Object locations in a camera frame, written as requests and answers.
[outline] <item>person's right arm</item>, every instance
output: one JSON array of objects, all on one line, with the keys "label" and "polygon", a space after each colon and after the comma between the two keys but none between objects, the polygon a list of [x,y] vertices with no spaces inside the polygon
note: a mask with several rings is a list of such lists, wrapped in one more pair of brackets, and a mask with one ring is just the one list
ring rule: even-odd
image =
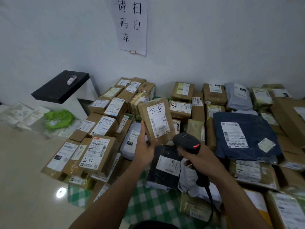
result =
[{"label": "person's right arm", "polygon": [[201,145],[197,155],[190,154],[181,148],[178,148],[178,151],[216,185],[233,228],[271,228],[246,192],[206,145]]}]

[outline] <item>wall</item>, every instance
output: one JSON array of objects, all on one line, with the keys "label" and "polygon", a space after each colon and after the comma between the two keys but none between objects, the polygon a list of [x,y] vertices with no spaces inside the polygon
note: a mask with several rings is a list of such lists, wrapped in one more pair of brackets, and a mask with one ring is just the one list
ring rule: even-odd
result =
[{"label": "wall", "polygon": [[0,0],[0,101],[34,105],[63,70],[90,73],[101,92],[138,76],[158,96],[178,80],[305,95],[305,0],[149,0],[148,15],[144,57],[117,49],[109,0]]}]

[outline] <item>person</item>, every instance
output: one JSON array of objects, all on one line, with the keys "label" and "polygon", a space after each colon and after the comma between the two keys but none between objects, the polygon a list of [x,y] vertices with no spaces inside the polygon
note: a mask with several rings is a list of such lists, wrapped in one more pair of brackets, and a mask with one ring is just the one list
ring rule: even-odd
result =
[{"label": "person", "polygon": [[[71,224],[69,229],[119,228],[137,181],[144,168],[153,160],[154,149],[157,145],[157,139],[150,146],[146,144],[145,125],[142,121],[135,158],[128,169]],[[271,228],[245,191],[207,146],[202,144],[197,155],[190,154],[182,148],[178,148],[178,152],[188,159],[186,162],[191,162],[199,172],[207,175],[216,185],[233,228]],[[139,223],[135,228],[156,228],[159,224],[163,223],[146,221]],[[167,224],[167,228],[177,227]]]}]

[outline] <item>hand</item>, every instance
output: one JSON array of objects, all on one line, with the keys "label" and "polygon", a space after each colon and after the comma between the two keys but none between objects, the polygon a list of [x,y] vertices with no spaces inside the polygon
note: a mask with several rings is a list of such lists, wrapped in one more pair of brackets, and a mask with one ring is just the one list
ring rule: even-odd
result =
[{"label": "hand", "polygon": [[134,162],[137,165],[145,168],[147,165],[151,163],[154,157],[155,147],[159,145],[158,139],[155,139],[150,146],[148,146],[145,142],[145,123],[141,121],[141,132],[138,136],[137,146],[135,148],[135,158]]},{"label": "hand", "polygon": [[190,154],[181,147],[178,147],[178,154],[188,159],[184,163],[185,166],[193,164],[200,173],[208,176],[212,182],[229,174],[214,153],[204,144],[201,144],[197,155]]}]

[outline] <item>beige tile floor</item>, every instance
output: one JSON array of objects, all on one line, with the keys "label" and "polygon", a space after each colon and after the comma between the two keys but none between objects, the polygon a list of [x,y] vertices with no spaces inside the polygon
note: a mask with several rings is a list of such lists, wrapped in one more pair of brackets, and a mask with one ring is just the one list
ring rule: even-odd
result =
[{"label": "beige tile floor", "polygon": [[[0,124],[0,228],[68,228],[84,211],[56,192],[66,184],[40,173],[65,139]],[[128,228],[122,222],[120,228]]]}]

